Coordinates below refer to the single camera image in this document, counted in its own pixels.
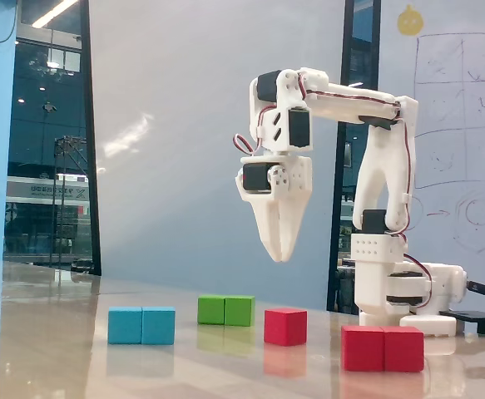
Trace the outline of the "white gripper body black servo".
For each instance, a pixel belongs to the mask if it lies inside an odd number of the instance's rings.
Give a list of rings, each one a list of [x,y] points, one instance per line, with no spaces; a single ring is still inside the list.
[[[245,156],[240,162],[235,184],[244,202],[291,203],[294,200],[290,187],[292,155]]]

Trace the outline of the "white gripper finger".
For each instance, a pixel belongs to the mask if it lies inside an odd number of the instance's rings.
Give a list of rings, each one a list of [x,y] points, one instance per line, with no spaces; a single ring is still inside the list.
[[[304,212],[313,192],[313,167],[309,157],[290,157],[279,180],[281,262],[287,262],[296,244]]]
[[[261,243],[275,262],[281,262],[279,202],[265,198],[252,198],[250,205],[255,215]]]

